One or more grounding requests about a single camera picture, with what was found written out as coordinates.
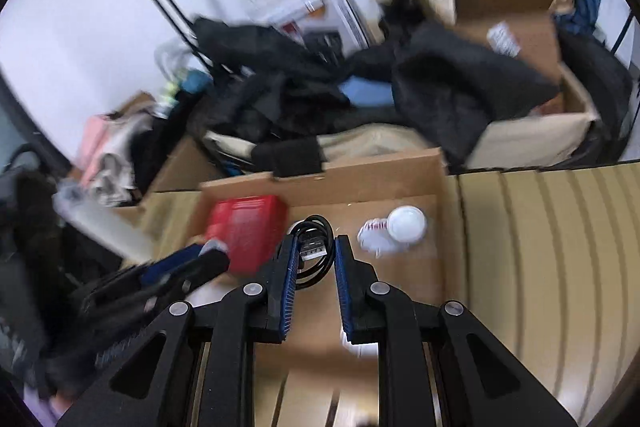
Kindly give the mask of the lavender sleeve forearm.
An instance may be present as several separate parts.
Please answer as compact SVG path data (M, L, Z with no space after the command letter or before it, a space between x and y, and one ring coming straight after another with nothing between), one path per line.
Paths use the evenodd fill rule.
M23 402L43 427L55 427L65 412L65 407L55 398L41 399L31 387L23 388Z

